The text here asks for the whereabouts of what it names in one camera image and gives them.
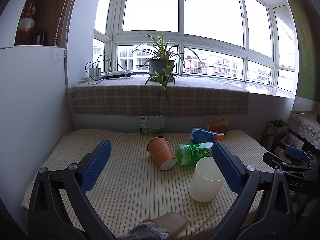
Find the blue plastic bottle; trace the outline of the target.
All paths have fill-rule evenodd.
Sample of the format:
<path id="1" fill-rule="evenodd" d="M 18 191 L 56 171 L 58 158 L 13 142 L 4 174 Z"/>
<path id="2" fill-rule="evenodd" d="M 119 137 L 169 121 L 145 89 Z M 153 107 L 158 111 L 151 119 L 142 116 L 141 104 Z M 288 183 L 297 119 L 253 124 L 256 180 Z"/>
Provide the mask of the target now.
<path id="1" fill-rule="evenodd" d="M 190 142 L 192 144 L 200 144 L 205 142 L 224 141 L 225 134 L 207 131 L 202 128 L 194 128 L 191 130 Z"/>

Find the red brown ceramic vase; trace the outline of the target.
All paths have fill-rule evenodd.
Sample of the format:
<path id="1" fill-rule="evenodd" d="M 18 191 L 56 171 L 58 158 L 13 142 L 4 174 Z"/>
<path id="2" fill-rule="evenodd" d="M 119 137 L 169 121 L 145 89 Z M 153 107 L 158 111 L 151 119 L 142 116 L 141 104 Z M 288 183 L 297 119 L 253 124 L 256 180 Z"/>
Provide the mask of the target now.
<path id="1" fill-rule="evenodd" d="M 26 0 L 17 26 L 15 37 L 16 46 L 32 44 L 35 28 L 34 16 L 40 1 L 41 0 Z"/>

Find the dark patterned paper bag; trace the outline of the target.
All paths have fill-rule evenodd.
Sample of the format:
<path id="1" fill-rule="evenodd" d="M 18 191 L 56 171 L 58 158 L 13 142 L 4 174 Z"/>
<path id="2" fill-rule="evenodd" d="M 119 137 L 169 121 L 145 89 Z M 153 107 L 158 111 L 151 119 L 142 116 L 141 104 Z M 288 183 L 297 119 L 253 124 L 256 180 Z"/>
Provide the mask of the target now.
<path id="1" fill-rule="evenodd" d="M 268 121 L 260 145 L 273 151 L 277 143 L 287 135 L 288 124 L 281 119 Z"/>

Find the orange paper cup rear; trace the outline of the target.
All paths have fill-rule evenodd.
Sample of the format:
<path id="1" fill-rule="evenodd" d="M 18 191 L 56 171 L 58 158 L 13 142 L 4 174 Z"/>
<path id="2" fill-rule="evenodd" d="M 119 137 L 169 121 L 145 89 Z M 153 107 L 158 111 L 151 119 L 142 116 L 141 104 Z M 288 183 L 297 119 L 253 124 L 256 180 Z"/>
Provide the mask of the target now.
<path id="1" fill-rule="evenodd" d="M 226 134 L 228 131 L 227 121 L 225 119 L 218 121 L 211 121 L 206 124 L 206 130 L 216 133 Z"/>

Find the white plastic cup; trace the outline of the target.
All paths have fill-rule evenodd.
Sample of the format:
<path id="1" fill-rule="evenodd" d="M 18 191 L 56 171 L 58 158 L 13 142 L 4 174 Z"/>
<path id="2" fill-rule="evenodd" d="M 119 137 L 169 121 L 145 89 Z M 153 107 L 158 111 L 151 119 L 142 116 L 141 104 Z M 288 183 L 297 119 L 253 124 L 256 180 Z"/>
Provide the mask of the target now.
<path id="1" fill-rule="evenodd" d="M 193 200 L 208 202 L 215 197 L 224 182 L 225 179 L 213 157 L 204 157 L 196 163 L 188 191 Z"/>

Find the white cabinet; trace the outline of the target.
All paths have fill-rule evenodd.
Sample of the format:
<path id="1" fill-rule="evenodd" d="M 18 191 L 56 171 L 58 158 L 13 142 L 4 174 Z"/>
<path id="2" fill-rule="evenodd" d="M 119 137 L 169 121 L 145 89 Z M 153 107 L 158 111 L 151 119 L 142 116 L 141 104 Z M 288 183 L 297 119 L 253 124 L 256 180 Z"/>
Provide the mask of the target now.
<path id="1" fill-rule="evenodd" d="M 16 46 L 26 0 L 9 0 L 1 13 L 1 200 L 14 221 L 27 225 L 25 191 L 60 138 L 72 130 L 67 101 L 69 46 Z"/>

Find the dark flat tray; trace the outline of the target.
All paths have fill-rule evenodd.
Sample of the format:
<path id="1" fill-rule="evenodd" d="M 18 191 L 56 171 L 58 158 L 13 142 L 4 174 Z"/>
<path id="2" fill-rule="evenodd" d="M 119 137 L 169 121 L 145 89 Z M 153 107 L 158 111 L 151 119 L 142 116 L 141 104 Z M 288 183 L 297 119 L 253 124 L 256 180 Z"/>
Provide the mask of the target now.
<path id="1" fill-rule="evenodd" d="M 135 72 L 132 70 L 125 70 L 125 71 L 115 71 L 115 72 L 108 72 L 105 74 L 100 75 L 101 79 L 115 79 L 119 77 L 131 77 L 134 75 Z"/>

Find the brown slipper with fur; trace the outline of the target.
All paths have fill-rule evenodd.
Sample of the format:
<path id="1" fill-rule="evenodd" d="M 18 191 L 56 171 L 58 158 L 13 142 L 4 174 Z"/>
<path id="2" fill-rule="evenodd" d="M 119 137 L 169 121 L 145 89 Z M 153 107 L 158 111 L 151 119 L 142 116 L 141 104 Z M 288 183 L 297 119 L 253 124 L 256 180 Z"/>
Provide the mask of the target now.
<path id="1" fill-rule="evenodd" d="M 189 220 L 179 213 L 166 213 L 146 219 L 117 239 L 176 239 L 188 226 Z"/>

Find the green plastic bottle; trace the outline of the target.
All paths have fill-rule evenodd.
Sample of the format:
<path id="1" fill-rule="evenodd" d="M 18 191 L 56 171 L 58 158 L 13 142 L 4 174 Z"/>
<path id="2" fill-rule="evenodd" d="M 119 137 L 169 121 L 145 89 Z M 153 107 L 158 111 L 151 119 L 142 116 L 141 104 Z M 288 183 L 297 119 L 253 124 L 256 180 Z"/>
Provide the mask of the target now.
<path id="1" fill-rule="evenodd" d="M 197 163 L 204 157 L 212 156 L 212 142 L 200 144 L 178 144 L 174 150 L 177 164 L 180 166 Z"/>

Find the white lace cloth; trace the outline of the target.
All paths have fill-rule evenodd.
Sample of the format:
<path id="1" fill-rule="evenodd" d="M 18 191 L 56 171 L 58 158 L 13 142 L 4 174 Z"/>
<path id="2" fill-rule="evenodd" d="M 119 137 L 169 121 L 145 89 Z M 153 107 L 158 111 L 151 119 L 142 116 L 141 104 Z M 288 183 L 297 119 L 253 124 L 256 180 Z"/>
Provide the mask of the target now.
<path id="1" fill-rule="evenodd" d="M 289 128 L 319 150 L 319 114 L 298 113 L 288 118 Z"/>

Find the white charger adapters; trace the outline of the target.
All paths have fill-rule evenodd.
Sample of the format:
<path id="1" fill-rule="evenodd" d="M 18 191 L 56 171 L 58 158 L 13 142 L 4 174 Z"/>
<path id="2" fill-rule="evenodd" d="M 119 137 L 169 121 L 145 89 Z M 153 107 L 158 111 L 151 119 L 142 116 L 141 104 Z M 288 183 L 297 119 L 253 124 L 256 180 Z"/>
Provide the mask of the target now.
<path id="1" fill-rule="evenodd" d="M 94 81 L 100 80 L 100 76 L 101 76 L 101 69 L 100 68 L 90 67 L 88 69 L 88 73 L 89 73 L 92 80 L 94 80 Z"/>

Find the plaid window sill cloth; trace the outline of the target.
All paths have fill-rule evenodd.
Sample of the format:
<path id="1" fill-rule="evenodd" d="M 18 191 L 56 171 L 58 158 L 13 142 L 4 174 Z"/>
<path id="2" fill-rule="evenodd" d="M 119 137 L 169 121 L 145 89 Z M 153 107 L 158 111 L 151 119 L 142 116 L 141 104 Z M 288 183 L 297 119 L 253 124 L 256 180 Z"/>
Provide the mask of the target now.
<path id="1" fill-rule="evenodd" d="M 247 114 L 249 92 L 213 78 L 179 77 L 168 84 L 144 76 L 79 83 L 69 100 L 76 114 L 201 116 Z"/>

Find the dark bottle on shelf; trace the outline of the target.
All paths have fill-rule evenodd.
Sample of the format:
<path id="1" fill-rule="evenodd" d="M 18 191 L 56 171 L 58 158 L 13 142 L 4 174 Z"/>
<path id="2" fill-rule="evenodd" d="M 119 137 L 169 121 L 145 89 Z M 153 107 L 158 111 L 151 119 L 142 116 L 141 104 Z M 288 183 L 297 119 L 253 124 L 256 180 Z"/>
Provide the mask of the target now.
<path id="1" fill-rule="evenodd" d="M 40 30 L 35 31 L 34 39 L 33 39 L 34 45 L 43 46 L 45 43 L 45 39 L 46 39 L 46 31 L 44 28 L 41 28 Z"/>

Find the orange paper cup lying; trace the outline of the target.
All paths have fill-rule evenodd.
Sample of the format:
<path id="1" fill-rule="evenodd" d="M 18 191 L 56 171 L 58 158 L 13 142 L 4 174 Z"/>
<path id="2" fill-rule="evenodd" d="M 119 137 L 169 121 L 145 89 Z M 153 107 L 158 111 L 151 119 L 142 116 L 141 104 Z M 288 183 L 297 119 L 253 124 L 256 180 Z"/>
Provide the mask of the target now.
<path id="1" fill-rule="evenodd" d="M 155 137 L 147 145 L 147 151 L 151 155 L 156 165 L 166 171 L 177 164 L 174 152 L 165 137 Z"/>

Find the white window frame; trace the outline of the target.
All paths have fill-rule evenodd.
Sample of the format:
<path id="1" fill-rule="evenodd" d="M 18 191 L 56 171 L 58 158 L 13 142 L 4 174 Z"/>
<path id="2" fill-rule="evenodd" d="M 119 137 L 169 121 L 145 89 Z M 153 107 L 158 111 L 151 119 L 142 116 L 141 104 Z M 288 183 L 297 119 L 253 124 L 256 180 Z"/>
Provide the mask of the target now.
<path id="1" fill-rule="evenodd" d="M 296 30 L 287 0 L 98 0 L 92 59 L 105 72 L 146 72 L 147 37 L 164 35 L 175 52 L 174 73 L 230 80 L 253 93 L 293 95 L 297 89 Z"/>

